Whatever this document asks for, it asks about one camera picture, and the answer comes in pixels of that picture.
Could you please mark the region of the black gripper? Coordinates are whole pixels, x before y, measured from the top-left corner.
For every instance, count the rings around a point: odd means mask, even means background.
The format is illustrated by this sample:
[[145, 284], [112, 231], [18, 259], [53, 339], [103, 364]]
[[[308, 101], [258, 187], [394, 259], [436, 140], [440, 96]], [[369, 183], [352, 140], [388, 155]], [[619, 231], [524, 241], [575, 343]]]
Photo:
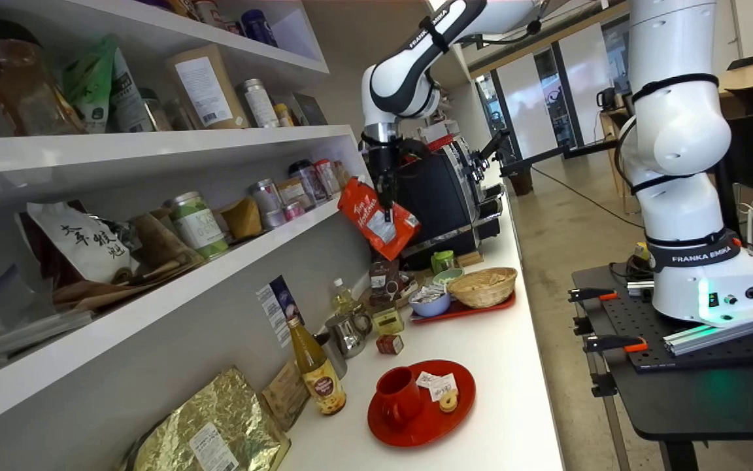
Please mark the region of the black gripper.
[[397, 199], [401, 168], [405, 155], [403, 138], [379, 140], [373, 135], [362, 135], [367, 164], [381, 206]]

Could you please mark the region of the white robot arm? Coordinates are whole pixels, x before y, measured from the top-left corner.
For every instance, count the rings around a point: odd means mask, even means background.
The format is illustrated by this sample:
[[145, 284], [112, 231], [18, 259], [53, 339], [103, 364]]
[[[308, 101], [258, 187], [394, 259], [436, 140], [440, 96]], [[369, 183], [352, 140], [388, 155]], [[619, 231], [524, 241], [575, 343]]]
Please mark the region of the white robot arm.
[[[733, 143], [712, 49], [716, 0], [628, 4], [634, 117], [622, 172], [644, 211], [652, 305], [683, 322], [753, 322], [753, 249], [728, 231], [709, 180]], [[461, 38], [528, 25], [545, 11], [547, 0], [445, 0], [397, 53], [363, 70], [363, 140], [384, 199], [394, 194], [394, 123], [433, 109], [433, 61]]]

